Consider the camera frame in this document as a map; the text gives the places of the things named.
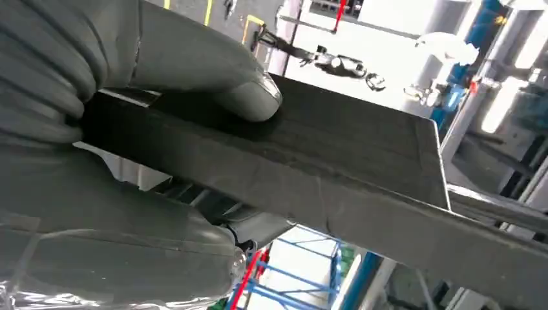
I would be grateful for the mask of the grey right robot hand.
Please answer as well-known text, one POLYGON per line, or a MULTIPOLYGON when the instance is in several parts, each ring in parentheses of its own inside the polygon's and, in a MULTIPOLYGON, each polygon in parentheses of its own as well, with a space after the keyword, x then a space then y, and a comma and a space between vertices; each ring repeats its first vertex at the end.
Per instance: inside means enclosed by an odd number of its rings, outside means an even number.
POLYGON ((246 269, 225 228, 116 180, 80 149, 103 88, 212 92, 252 121, 281 104, 233 39, 147 1, 1 2, 1 307, 212 304, 246 269))

